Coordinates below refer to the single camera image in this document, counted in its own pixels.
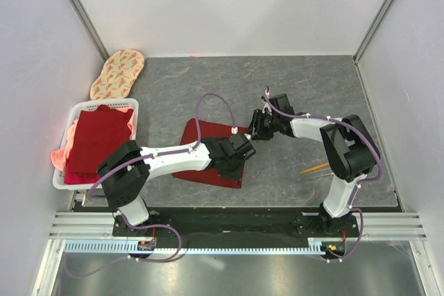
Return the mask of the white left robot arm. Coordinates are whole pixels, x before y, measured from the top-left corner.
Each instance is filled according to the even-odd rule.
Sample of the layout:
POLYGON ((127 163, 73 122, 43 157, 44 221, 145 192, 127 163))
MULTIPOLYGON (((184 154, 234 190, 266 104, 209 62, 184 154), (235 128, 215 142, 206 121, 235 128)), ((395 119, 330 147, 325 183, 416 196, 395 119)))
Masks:
POLYGON ((140 196, 145 183, 154 178, 185 171, 215 170, 227 180, 239 181, 244 164, 256 153, 250 135, 210 137, 166 148, 140 147, 136 141, 123 143, 97 168, 109 208, 119 211, 128 228, 147 235, 152 219, 140 196))

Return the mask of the red cloth napkin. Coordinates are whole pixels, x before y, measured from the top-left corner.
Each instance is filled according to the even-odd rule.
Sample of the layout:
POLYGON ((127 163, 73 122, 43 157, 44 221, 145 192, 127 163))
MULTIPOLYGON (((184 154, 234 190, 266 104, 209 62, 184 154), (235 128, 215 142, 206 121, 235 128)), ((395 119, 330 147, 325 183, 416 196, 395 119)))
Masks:
MULTIPOLYGON (((223 125, 220 123, 213 123, 209 121, 199 120, 200 133, 202 138, 210 137, 226 137, 231 134, 231 126, 223 125)), ((187 144, 197 140, 197 129, 195 118, 188 120, 185 129, 180 140, 180 144, 187 144)), ((242 186, 242 180, 232 181, 224 178, 218 174, 214 169, 208 169, 203 171, 182 171, 173 173, 174 178, 180 180, 186 180, 190 182, 196 182, 200 184, 207 184, 212 186, 219 186, 229 189, 240 189, 242 186)))

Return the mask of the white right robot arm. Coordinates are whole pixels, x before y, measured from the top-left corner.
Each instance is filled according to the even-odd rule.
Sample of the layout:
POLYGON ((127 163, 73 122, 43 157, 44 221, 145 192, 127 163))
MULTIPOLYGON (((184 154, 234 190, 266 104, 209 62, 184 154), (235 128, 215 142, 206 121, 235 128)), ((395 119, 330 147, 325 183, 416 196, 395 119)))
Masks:
POLYGON ((375 166, 382 172, 380 153, 359 116, 341 118, 287 115, 267 108, 253 111, 247 133, 253 140, 268 141, 275 133, 292 138, 311 139, 323 144, 334 177, 322 203, 326 214, 318 218, 319 231, 333 236, 343 227, 361 183, 375 166))

